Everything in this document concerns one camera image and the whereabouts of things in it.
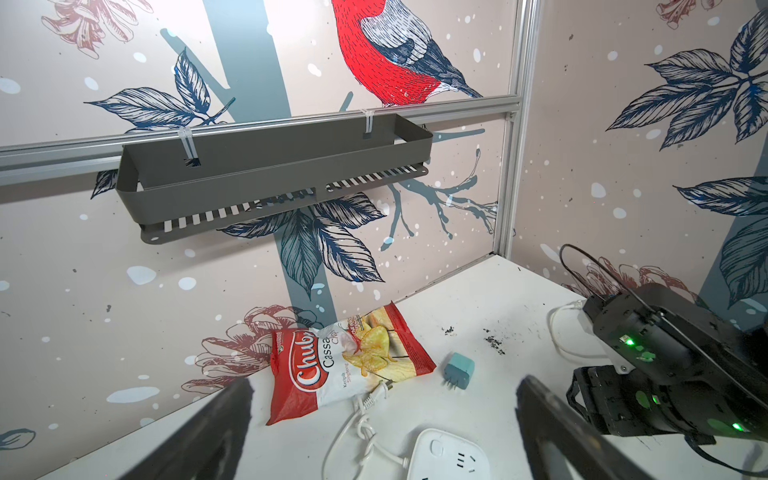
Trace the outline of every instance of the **power outlet socket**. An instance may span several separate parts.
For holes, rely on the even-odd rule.
[[[491,466],[480,447],[452,433],[426,429],[411,455],[408,480],[490,480]]]

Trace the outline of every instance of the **red bird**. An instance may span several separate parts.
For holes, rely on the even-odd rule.
[[[402,0],[333,0],[344,61],[385,106],[422,104],[441,91],[481,97]]]

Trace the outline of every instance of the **white table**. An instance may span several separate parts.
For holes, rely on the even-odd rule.
[[[579,298],[525,268],[501,257],[491,257],[398,303],[406,322],[438,368],[431,375],[396,384],[390,398],[371,411],[371,424],[379,441],[395,453],[410,455],[415,438],[423,429],[443,429],[480,445],[491,462],[494,478],[530,478],[515,418],[518,384],[531,374],[563,397],[574,368],[600,364],[561,358],[549,338],[547,312]],[[598,341],[584,333],[576,315],[574,310],[558,314],[556,328],[561,341],[573,350],[601,353]],[[502,342],[500,349],[504,355],[485,340],[489,336]],[[475,374],[465,392],[442,386],[442,367],[453,352],[475,360]],[[320,478],[323,457],[352,413],[352,403],[325,406],[301,419],[267,427],[264,423],[269,418],[272,372],[258,372],[250,377],[250,382],[254,390],[252,419],[236,478]],[[42,478],[117,478],[212,397],[184,407]],[[608,438],[659,480],[740,478],[735,472],[699,458],[680,435]],[[741,466],[751,449],[749,442],[728,439],[718,443],[706,449],[732,465]],[[340,447],[332,459],[332,478],[350,479],[355,474],[355,461],[363,443],[355,435],[347,434]],[[366,475],[372,480],[400,480],[406,477],[406,471],[377,454]]]

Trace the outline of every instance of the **chip bag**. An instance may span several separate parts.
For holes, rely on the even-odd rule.
[[[435,369],[394,303],[320,330],[277,330],[271,364],[275,389],[267,425],[371,392],[381,380],[401,382]]]

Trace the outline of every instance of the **bird's red breast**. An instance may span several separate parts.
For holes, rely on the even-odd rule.
[[[333,10],[339,31],[339,46],[347,67],[357,81],[383,104],[422,104],[440,85],[439,80],[394,65],[381,55],[362,33],[362,17],[338,2],[333,3]]]

